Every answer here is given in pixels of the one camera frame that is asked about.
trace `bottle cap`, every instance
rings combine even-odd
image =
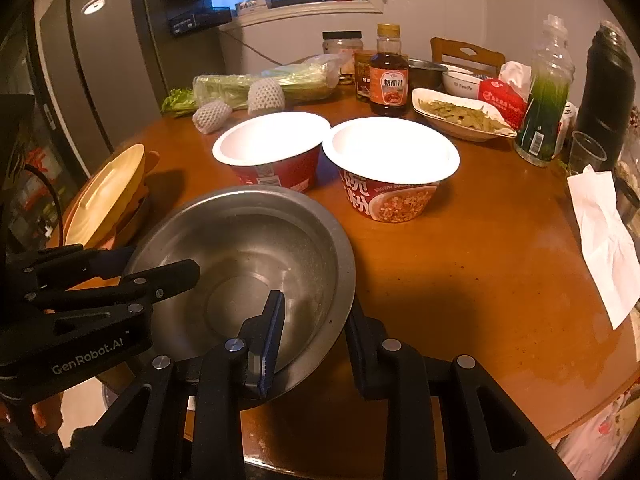
[[[378,35],[386,38],[399,38],[400,37],[400,25],[395,23],[379,23]]]
[[[545,28],[552,29],[558,36],[562,36],[565,39],[569,37],[569,31],[566,30],[564,20],[562,18],[558,18],[557,16],[550,14],[542,23]]]

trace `orange label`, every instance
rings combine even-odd
[[[379,105],[404,105],[408,77],[408,70],[386,70],[370,67],[369,98]]]

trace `black thermos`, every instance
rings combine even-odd
[[[625,38],[611,22],[601,22],[587,56],[587,81],[575,129],[596,139],[607,152],[601,171],[615,166],[629,123],[636,82]]]

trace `wooden chair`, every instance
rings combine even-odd
[[[489,76],[497,76],[500,73],[500,67],[506,62],[504,54],[482,48],[481,46],[477,46],[472,43],[444,40],[443,38],[431,38],[431,59],[433,59],[433,62],[442,63],[442,56],[454,57],[470,61],[472,63],[479,63],[494,67],[495,71],[492,72],[491,70],[484,70],[475,66],[459,64],[456,62],[450,63],[469,69],[477,74],[485,74]]]

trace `metal pot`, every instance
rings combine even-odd
[[[275,186],[241,186],[197,198],[138,246],[126,273],[192,258],[193,289],[157,303],[154,347],[174,360],[202,355],[261,313],[270,289],[285,295],[285,325],[269,398],[304,380],[337,340],[355,293],[349,239],[309,197]]]
[[[442,74],[447,67],[431,61],[421,59],[409,60],[409,90],[414,88],[442,89]]]

